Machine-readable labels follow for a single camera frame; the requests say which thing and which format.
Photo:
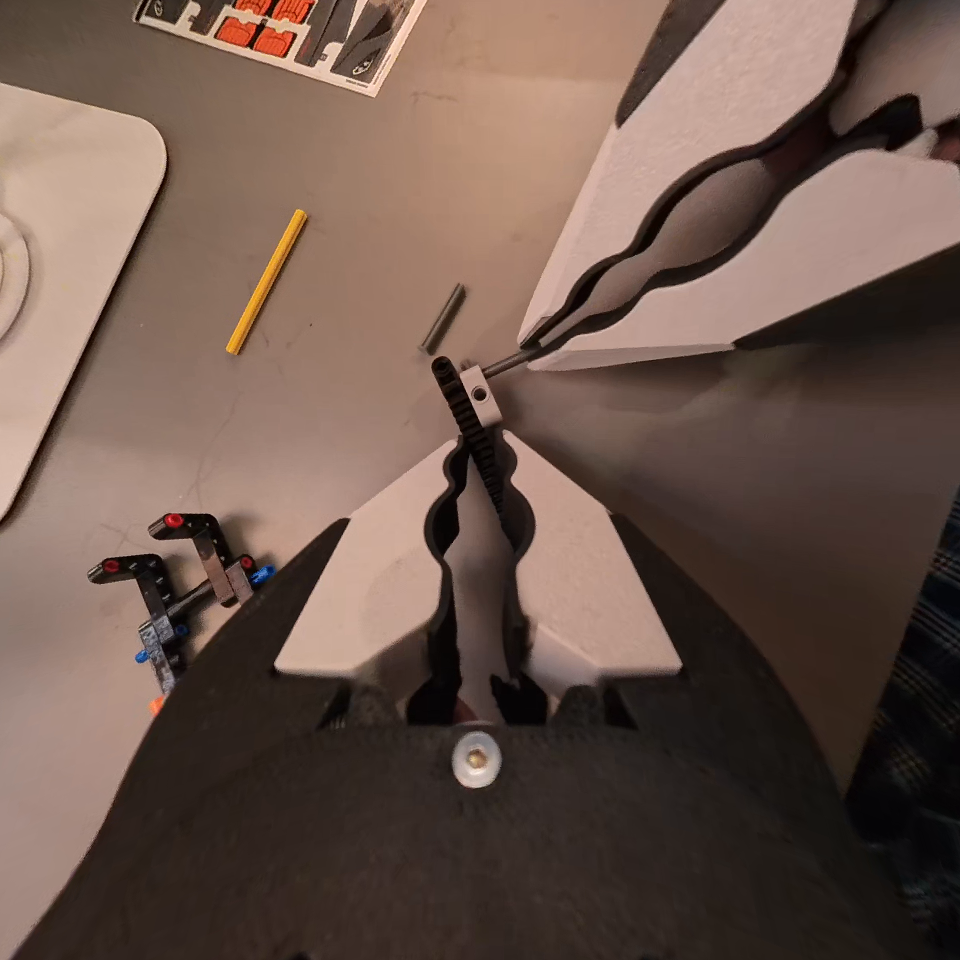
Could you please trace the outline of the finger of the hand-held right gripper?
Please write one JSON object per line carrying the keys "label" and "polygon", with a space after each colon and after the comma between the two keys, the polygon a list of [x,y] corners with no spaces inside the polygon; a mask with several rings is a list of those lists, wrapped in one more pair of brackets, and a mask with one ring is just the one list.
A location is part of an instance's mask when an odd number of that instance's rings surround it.
{"label": "finger of the hand-held right gripper", "polygon": [[777,322],[957,244],[949,161],[853,149],[771,200],[699,263],[654,273],[624,306],[528,363],[558,373],[732,351]]}
{"label": "finger of the hand-held right gripper", "polygon": [[617,258],[632,257],[659,202],[746,159],[832,82],[854,1],[729,1],[637,100],[621,101],[523,316],[518,346]]}

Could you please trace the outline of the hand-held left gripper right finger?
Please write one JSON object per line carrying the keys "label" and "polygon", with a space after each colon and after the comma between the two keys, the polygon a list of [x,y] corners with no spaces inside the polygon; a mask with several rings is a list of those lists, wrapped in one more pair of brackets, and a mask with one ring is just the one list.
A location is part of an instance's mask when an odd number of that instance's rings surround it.
{"label": "hand-held left gripper right finger", "polygon": [[572,687],[674,677],[681,660],[606,507],[514,433],[494,433],[509,673],[561,700]]}

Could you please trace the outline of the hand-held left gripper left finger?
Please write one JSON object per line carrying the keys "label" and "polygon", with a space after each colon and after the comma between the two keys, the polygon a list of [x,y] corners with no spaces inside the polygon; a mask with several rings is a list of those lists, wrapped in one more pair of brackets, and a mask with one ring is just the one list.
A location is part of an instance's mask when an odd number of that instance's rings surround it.
{"label": "hand-held left gripper left finger", "polygon": [[353,511],[278,653],[281,675],[377,687],[411,724],[450,724],[461,685],[452,579],[468,473],[449,441]]}

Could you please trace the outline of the black lego gear rack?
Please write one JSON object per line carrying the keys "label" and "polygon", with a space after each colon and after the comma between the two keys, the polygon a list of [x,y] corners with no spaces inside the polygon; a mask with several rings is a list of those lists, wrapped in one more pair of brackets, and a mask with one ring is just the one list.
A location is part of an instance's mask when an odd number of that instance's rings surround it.
{"label": "black lego gear rack", "polygon": [[503,431],[480,424],[460,374],[449,359],[435,358],[431,361],[431,373],[491,501],[513,555],[520,559],[532,535],[529,510],[513,485],[518,466],[517,454]]}

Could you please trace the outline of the lego sticker sheet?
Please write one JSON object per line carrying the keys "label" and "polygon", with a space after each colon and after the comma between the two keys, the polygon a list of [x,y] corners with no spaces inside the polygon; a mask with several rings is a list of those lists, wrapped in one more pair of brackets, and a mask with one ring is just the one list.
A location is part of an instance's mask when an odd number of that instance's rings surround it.
{"label": "lego sticker sheet", "polygon": [[132,20],[374,98],[426,1],[142,1]]}

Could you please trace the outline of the yellow lego axle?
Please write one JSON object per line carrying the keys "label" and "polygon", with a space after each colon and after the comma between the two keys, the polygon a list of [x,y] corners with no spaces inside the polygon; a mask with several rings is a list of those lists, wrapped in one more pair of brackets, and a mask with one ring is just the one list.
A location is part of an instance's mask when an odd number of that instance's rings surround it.
{"label": "yellow lego axle", "polygon": [[226,342],[225,351],[230,356],[237,356],[241,353],[259,312],[265,305],[307,222],[308,214],[304,210],[294,210]]}

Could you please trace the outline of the black lego chassis frame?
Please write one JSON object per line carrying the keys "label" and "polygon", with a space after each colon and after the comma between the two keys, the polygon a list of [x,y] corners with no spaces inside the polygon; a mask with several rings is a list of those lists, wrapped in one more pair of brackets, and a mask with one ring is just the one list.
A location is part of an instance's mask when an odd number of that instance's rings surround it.
{"label": "black lego chassis frame", "polygon": [[154,541],[188,541],[196,549],[205,580],[177,595],[163,559],[138,554],[103,559],[88,571],[93,585],[135,583],[147,610],[138,629],[138,663],[147,663],[159,695],[149,704],[157,716],[188,666],[190,619],[211,603],[232,608],[246,603],[276,573],[273,565],[257,565],[247,554],[229,546],[220,522],[205,512],[166,512],[148,526]]}

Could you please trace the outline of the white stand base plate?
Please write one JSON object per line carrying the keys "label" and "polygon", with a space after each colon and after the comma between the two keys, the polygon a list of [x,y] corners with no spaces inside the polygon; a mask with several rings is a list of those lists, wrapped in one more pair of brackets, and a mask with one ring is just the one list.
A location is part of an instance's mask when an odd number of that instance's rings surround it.
{"label": "white stand base plate", "polygon": [[145,120],[2,85],[1,207],[30,249],[1,340],[1,516],[11,510],[166,171]]}

